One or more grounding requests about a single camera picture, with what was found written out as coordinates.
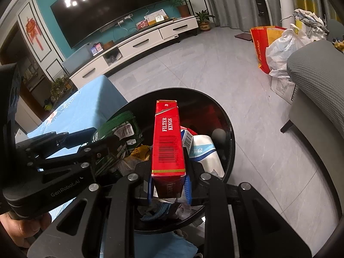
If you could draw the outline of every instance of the sofa leg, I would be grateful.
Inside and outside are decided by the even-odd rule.
[[[294,125],[293,122],[291,122],[290,120],[288,120],[288,122],[286,124],[284,124],[284,126],[281,128],[281,132],[285,133],[286,131],[288,131],[290,129],[290,127],[292,127]]]

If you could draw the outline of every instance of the tv screen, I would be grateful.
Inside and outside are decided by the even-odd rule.
[[[105,25],[162,0],[57,0],[51,10],[71,48]]]

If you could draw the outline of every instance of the white drawer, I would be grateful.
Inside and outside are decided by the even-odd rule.
[[[186,20],[178,21],[160,28],[160,33],[163,39],[168,39],[172,36],[178,35],[179,33],[195,29],[198,27],[197,20],[195,17]]]
[[[77,88],[81,88],[87,82],[95,79],[99,75],[102,75],[104,70],[107,68],[109,68],[109,65],[106,63],[104,57],[101,56],[78,73],[71,76],[71,80]]]
[[[153,47],[155,43],[162,41],[159,30],[154,30],[141,37],[138,37],[119,47],[119,51],[123,57],[128,57],[132,54],[139,54],[149,48]]]

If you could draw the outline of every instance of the red cigarette box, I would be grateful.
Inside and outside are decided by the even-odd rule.
[[[157,101],[152,178],[159,198],[181,197],[185,182],[185,162],[177,101]]]

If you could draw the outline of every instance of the gray sofa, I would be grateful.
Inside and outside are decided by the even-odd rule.
[[[293,53],[288,74],[299,90],[289,121],[302,132],[324,163],[344,211],[344,54],[321,40]]]

